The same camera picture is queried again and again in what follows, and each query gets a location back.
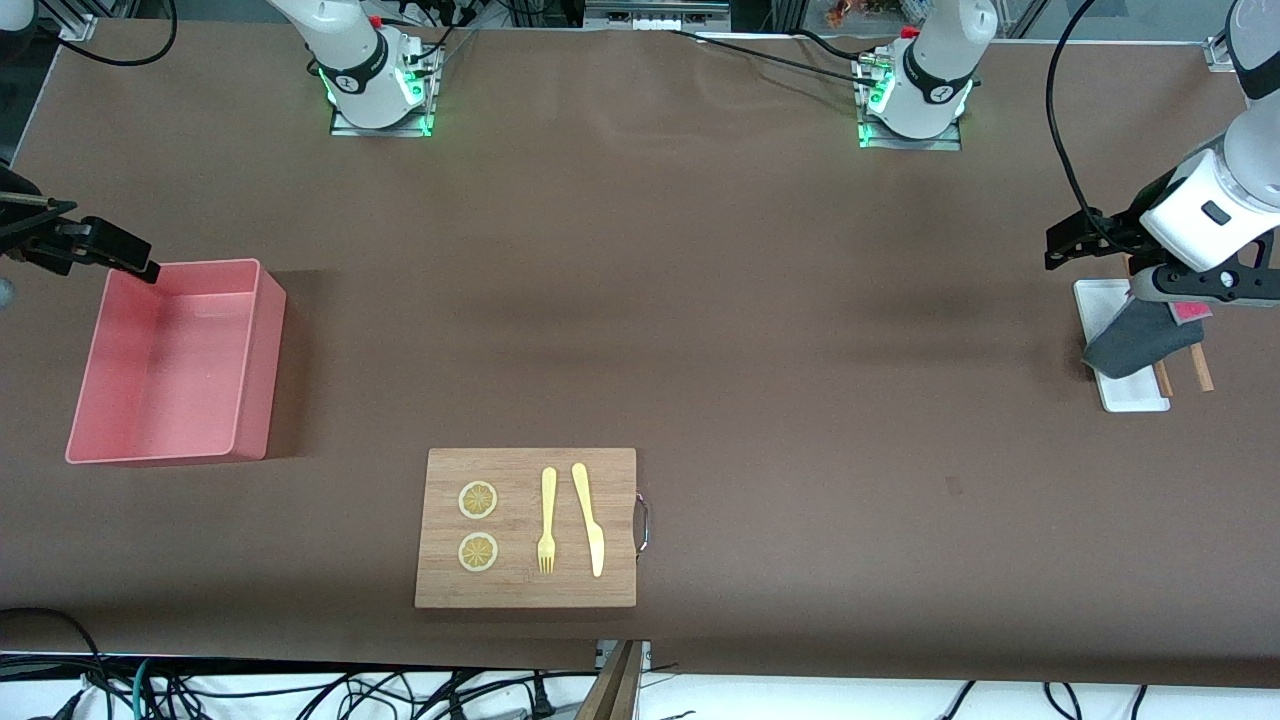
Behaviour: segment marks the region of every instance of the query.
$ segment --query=white plate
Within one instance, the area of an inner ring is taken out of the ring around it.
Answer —
[[[1084,340],[1092,342],[1124,306],[1129,295],[1129,281],[1075,281],[1074,290],[1075,307],[1080,311]],[[1107,413],[1164,413],[1169,410],[1169,398],[1160,396],[1156,370],[1149,365],[1128,378],[1108,378],[1097,370],[1093,370],[1093,377],[1098,379],[1098,395],[1102,396],[1102,409]]]

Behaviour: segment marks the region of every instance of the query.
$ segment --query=gray cloth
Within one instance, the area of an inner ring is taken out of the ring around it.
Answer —
[[[1129,299],[1084,348],[1084,364],[1108,378],[1124,378],[1202,340],[1202,320],[1179,325],[1167,304]]]

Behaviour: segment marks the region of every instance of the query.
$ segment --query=wooden cutting board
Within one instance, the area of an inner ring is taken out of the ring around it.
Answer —
[[[582,509],[570,468],[586,465],[595,521],[604,529],[604,569],[591,575]],[[543,534],[543,468],[556,468],[556,569],[538,571]],[[472,520],[458,493],[474,480],[494,487],[498,505]],[[635,607],[635,448],[434,448],[426,461],[422,539],[417,551],[415,607]],[[458,561],[458,544],[489,533],[498,557],[474,573]]]

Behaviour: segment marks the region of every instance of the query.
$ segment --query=brown table surface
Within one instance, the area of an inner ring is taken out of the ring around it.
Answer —
[[[5,265],[0,605],[120,652],[1280,685],[1280,315],[1211,322],[1216,392],[1179,356],[1172,411],[1102,413],[1070,284],[1120,261],[1043,270],[1050,50],[991,49],[960,154],[861,150],[838,81],[667,33],[481,32],[417,141],[328,137],[288,26],[63,53],[17,169],[289,310],[268,461],[73,468],[102,272]],[[1242,106],[1189,46],[1059,87],[1108,211]],[[639,606],[415,610],[426,452],[474,446],[639,448]]]

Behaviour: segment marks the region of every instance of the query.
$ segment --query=yellow plastic knife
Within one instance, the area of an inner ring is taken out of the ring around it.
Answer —
[[[586,465],[573,464],[573,488],[582,506],[582,520],[586,521],[586,542],[591,546],[591,574],[596,578],[604,571],[604,529],[595,524],[591,515],[591,484],[586,477]]]

